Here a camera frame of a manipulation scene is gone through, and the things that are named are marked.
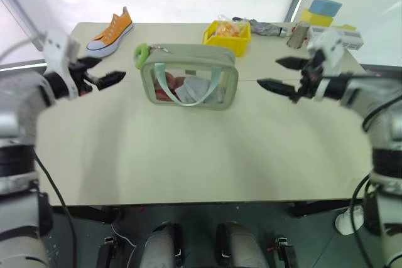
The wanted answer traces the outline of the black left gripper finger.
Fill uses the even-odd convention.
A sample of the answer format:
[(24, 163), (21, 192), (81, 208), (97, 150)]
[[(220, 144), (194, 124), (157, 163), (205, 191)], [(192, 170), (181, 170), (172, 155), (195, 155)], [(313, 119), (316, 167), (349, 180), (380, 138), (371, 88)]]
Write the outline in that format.
[(125, 76), (126, 72), (113, 71), (107, 73), (104, 77), (98, 78), (95, 86), (98, 88), (98, 90), (104, 90), (121, 82)]
[(79, 63), (83, 68), (93, 68), (97, 64), (99, 64), (101, 61), (102, 61), (101, 58), (94, 58), (91, 56), (79, 58)]

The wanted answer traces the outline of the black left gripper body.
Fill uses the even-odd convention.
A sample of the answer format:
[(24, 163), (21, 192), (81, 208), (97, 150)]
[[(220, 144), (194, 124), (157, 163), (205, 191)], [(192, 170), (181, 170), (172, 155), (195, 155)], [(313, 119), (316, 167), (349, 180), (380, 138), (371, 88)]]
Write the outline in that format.
[(89, 69), (91, 68), (83, 68), (79, 63), (79, 60), (68, 66), (68, 70), (77, 87), (79, 96), (90, 93), (93, 89), (92, 85), (95, 85), (98, 79), (88, 73)]

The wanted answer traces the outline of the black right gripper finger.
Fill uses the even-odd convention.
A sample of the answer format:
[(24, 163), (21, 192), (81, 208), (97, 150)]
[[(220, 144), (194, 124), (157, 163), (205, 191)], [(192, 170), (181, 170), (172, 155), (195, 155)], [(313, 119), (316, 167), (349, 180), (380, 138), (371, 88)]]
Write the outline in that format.
[(279, 80), (262, 78), (258, 79), (257, 83), (263, 89), (278, 95), (282, 95), (288, 98), (293, 98), (296, 95), (296, 90), (294, 86), (285, 84)]
[(282, 67), (285, 67), (290, 70), (302, 70), (305, 68), (309, 60), (304, 58), (288, 56), (279, 58), (275, 62), (281, 65)]

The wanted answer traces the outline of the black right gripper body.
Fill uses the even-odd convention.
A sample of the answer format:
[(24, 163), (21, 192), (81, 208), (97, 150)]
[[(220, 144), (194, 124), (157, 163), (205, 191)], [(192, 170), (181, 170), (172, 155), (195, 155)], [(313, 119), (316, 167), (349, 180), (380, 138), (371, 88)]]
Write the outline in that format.
[(300, 86), (292, 96), (291, 101), (296, 104), (302, 97), (314, 98), (318, 85), (323, 77), (322, 63), (326, 57), (322, 50), (317, 50), (310, 59), (297, 59), (297, 67), (301, 71)]

